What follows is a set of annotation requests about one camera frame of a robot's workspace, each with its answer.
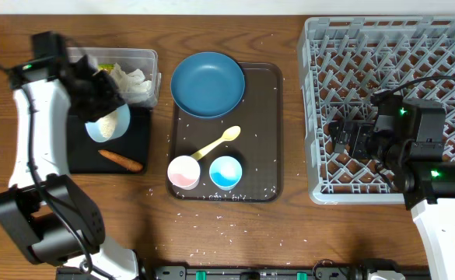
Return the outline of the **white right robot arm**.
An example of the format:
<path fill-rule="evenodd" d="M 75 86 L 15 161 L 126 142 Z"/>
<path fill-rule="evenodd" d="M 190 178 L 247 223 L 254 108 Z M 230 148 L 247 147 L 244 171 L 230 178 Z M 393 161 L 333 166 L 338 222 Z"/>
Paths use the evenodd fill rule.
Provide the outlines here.
<path fill-rule="evenodd" d="M 455 163 L 443 158 L 446 111 L 438 101 L 401 95 L 422 81 L 373 94 L 374 121 L 333 121 L 329 132 L 336 153 L 375 160 L 378 170 L 393 173 L 386 183 L 404 197 L 431 278 L 455 279 Z"/>

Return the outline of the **orange carrot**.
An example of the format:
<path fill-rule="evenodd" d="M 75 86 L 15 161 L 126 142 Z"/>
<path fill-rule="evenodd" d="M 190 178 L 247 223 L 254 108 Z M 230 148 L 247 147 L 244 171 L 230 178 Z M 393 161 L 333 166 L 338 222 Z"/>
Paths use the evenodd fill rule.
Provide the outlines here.
<path fill-rule="evenodd" d="M 144 166 L 141 163 L 119 155 L 115 152 L 100 149 L 98 153 L 110 161 L 116 163 L 117 165 L 124 167 L 126 170 L 131 171 L 132 173 L 139 173 L 144 169 Z"/>

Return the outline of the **dark blue plate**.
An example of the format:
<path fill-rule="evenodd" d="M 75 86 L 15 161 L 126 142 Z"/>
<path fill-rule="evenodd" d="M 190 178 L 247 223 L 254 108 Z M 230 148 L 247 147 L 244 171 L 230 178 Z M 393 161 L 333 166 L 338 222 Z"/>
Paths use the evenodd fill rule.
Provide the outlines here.
<path fill-rule="evenodd" d="M 173 71 L 170 92 L 185 113 L 202 119 L 228 114 L 242 100 L 246 88 L 240 65 L 218 52 L 185 58 Z"/>

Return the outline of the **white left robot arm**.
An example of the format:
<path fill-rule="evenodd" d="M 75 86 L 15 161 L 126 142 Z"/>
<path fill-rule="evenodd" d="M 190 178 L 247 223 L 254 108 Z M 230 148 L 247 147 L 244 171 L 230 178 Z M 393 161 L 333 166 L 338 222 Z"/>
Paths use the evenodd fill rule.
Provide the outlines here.
<path fill-rule="evenodd" d="M 4 68 L 18 114 L 16 162 L 0 193 L 0 225 L 31 264 L 59 279 L 141 279 L 142 263 L 105 232 L 96 203 L 72 180 L 67 118 L 94 122 L 124 107 L 113 79 L 87 56 L 70 61 L 66 39 L 32 36 L 33 58 Z"/>

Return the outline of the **white paper tissue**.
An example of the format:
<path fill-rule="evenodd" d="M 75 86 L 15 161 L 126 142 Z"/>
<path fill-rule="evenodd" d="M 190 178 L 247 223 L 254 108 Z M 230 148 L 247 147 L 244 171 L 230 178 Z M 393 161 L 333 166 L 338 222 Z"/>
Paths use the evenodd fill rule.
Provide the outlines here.
<path fill-rule="evenodd" d="M 127 104 L 151 107 L 156 103 L 152 80 L 148 80 L 142 70 L 135 69 L 133 72 L 127 73 L 118 63 L 115 63 L 110 76 L 117 84 L 119 93 Z"/>

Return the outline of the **light blue bowl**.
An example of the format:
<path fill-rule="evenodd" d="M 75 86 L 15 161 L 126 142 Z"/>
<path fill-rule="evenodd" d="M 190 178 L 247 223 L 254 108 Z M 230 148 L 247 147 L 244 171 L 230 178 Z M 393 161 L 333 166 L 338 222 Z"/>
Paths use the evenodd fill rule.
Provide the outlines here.
<path fill-rule="evenodd" d="M 86 122 L 85 128 L 93 141 L 107 142 L 123 136 L 129 127 L 130 120 L 129 106 L 124 104 L 95 122 Z"/>

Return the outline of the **yellow green snack wrapper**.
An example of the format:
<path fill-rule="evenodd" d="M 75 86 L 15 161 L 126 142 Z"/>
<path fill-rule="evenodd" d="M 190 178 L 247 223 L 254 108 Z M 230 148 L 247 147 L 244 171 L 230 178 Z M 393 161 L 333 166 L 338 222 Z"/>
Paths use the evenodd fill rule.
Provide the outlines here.
<path fill-rule="evenodd" d="M 98 69 L 100 71 L 111 73 L 114 69 L 114 64 L 99 64 Z"/>

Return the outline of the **white rice pile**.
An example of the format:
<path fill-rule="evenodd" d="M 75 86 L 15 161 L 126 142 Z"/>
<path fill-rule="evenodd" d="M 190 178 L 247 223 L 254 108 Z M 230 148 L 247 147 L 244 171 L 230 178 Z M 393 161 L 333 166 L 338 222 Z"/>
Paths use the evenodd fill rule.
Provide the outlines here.
<path fill-rule="evenodd" d="M 118 112 L 113 111 L 110 114 L 100 118 L 97 121 L 100 134 L 104 139 L 109 139 L 114 134 L 118 124 Z"/>

